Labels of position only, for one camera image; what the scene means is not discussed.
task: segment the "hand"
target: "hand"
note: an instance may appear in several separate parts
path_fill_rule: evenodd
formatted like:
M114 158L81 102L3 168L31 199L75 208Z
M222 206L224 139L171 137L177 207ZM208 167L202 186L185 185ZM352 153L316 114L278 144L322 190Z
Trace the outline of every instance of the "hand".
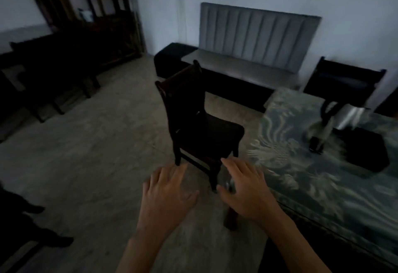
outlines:
M264 174L252 164L239 158L221 159L234 179L236 194L217 185L221 199L246 219L258 223L266 231L274 224L274 218L284 212L266 184Z
M164 240L196 204L199 190L187 199L182 199L180 185L187 166L182 164L159 168L143 184L138 233L144 231Z

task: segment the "left hand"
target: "left hand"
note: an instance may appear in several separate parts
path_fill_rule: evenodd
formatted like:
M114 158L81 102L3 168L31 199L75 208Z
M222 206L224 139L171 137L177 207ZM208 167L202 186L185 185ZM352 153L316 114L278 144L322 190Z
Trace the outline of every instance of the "left hand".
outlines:
M166 239L196 204L199 190L187 199L180 189L188 164L158 168L143 184L137 232Z

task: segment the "concrete floor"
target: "concrete floor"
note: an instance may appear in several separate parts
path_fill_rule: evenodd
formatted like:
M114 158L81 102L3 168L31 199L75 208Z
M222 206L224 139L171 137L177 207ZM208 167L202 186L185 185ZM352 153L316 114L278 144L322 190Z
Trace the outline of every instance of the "concrete floor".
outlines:
M34 215L38 225L75 238L68 248L43 248L21 273L114 272L137 223L142 182L174 160L153 57L98 79L102 88L91 99L80 98L43 124L33 121L0 144L5 188L46 206ZM262 114L211 94L205 108L245 127L239 150L246 157ZM219 181L227 177L223 168ZM245 220L238 231L226 230L226 206L194 166L183 185L201 191L198 204L167 239L152 272L256 272L266 235Z

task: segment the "chair seat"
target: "chair seat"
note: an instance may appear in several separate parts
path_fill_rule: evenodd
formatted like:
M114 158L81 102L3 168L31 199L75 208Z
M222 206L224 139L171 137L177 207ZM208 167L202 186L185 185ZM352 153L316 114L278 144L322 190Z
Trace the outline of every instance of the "chair seat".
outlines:
M175 140L188 152L194 150L219 160L227 158L237 148L244 132L243 126L239 124L199 113L189 126L176 133Z

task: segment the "gray upholstered headboard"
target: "gray upholstered headboard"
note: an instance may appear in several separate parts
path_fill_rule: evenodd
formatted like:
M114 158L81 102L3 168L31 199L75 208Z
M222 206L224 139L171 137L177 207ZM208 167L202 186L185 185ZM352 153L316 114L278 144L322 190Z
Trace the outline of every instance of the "gray upholstered headboard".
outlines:
M297 73L320 20L202 3L199 48Z

